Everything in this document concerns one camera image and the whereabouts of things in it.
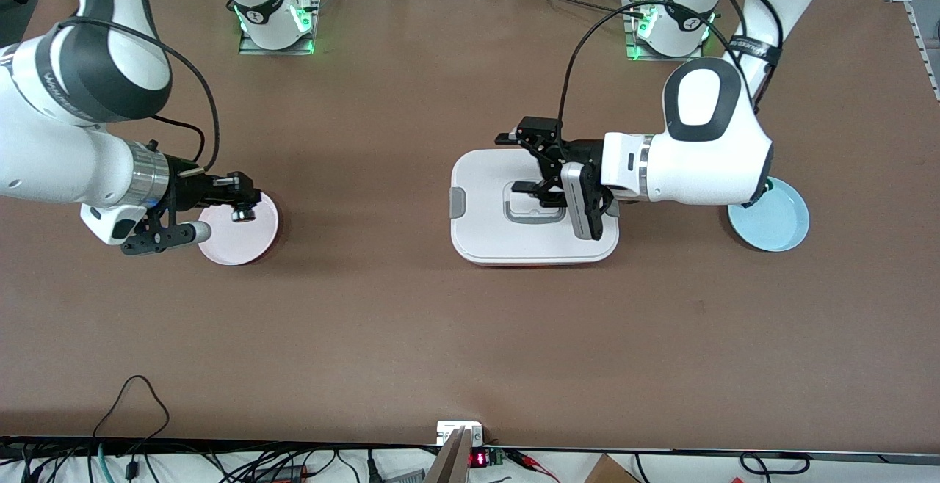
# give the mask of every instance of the white robotic arm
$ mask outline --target white robotic arm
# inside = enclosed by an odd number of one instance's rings
[[[299,0],[233,1],[259,47],[285,48],[309,31]],[[77,18],[157,37],[148,0],[79,2]],[[233,219],[252,219],[261,198],[241,172],[207,175],[155,142],[105,131],[110,122],[157,114],[171,86],[161,48],[120,29],[69,23],[0,49],[0,195],[81,203],[96,236],[134,255],[208,238],[207,225],[177,225],[177,211],[229,204]]]
[[[704,17],[717,0],[666,1]],[[575,236],[594,240],[601,238],[601,217],[613,199],[713,206],[756,202],[765,189],[773,145],[756,121],[748,93],[759,92],[782,39],[812,0],[768,1],[779,28],[762,1],[746,0],[748,33],[739,28],[731,41],[740,51],[743,76],[733,65],[738,56],[726,52],[722,59],[685,62],[669,77],[662,92],[665,132],[608,132],[604,141],[566,142],[560,120],[527,117],[513,133],[499,135],[497,145],[526,148],[543,176],[540,183],[517,182],[513,191],[528,193],[544,208],[567,208]],[[682,29],[688,15],[668,5],[655,9],[662,28],[648,41],[664,54],[688,54],[685,43],[698,41]],[[693,24],[685,27],[702,29],[701,19]]]

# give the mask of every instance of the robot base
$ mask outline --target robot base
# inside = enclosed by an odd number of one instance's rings
[[[621,6],[630,4],[631,1],[621,0]],[[627,37],[627,57],[632,61],[688,61],[695,57],[702,56],[702,45],[708,40],[709,29],[705,28],[705,34],[702,35],[701,42],[695,47],[694,51],[688,55],[669,56],[659,54],[652,49],[647,41],[644,41],[639,34],[647,32],[651,28],[651,17],[649,17],[649,6],[641,6],[634,11],[641,12],[647,17],[635,18],[631,15],[623,16],[623,30]],[[715,14],[712,14],[711,21],[715,20]]]
[[[601,240],[574,235],[564,208],[541,208],[513,193],[516,180],[538,182],[534,158],[524,149],[479,149],[460,157],[450,176],[450,240],[477,265],[576,265],[606,258],[620,238],[617,206],[604,216]]]
[[[319,25],[319,2],[320,0],[300,0],[301,6],[312,9],[310,12],[298,11],[296,14],[299,26],[310,28],[309,32],[301,35],[296,42],[282,49],[267,49],[256,45],[251,40],[245,26],[242,25],[242,37],[238,42],[238,52],[241,55],[310,55],[316,48],[317,26]]]

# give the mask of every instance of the green led light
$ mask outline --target green led light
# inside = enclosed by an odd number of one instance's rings
[[[711,27],[711,25],[712,25],[712,22],[715,22],[715,14],[714,14],[714,13],[712,13],[712,14],[708,17],[708,22],[709,22],[709,23],[708,23],[707,25],[705,25],[705,32],[702,32],[702,42],[703,42],[703,43],[708,39],[708,36],[709,36],[709,29],[711,29],[710,27]]]
[[[242,25],[242,31],[245,32],[245,34],[247,34],[248,28],[245,27],[245,19],[242,17],[242,14],[237,9],[235,10],[235,17],[238,18],[238,24]]]
[[[307,32],[310,29],[310,14],[301,8],[291,8],[290,11],[294,22],[297,24],[297,29],[301,32]]]

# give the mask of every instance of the brown tabletop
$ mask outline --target brown tabletop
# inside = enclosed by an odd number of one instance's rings
[[[151,3],[214,89],[216,171],[253,176],[285,231],[242,268],[124,258],[77,205],[4,200],[0,433],[90,433],[142,373],[168,437],[426,443],[465,418],[528,446],[940,452],[940,112],[899,4],[816,0],[787,42],[759,119],[809,203],[795,251],[743,247],[724,209],[638,204],[600,264],[483,269],[450,243],[450,169],[554,114],[600,14],[335,0],[315,55],[247,57],[225,0]],[[74,7],[40,0],[27,36]],[[621,30],[579,58],[569,139],[664,128],[676,64],[628,61]],[[174,71],[162,114],[209,128]],[[110,131],[195,148],[156,122]],[[105,433],[160,420],[142,386],[121,412]]]

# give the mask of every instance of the mounting plate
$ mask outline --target mounting plate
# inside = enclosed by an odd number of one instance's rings
[[[471,446],[483,446],[483,425],[477,421],[437,421],[437,446],[443,446],[450,433],[461,427],[468,427],[473,432]]]

